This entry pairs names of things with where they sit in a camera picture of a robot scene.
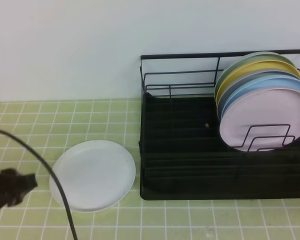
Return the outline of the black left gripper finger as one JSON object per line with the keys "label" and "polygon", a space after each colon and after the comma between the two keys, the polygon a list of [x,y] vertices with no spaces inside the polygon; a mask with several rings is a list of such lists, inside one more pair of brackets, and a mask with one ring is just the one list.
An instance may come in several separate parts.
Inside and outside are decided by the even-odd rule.
{"label": "black left gripper finger", "polygon": [[13,207],[38,186],[34,173],[21,174],[14,168],[0,171],[0,207]]}

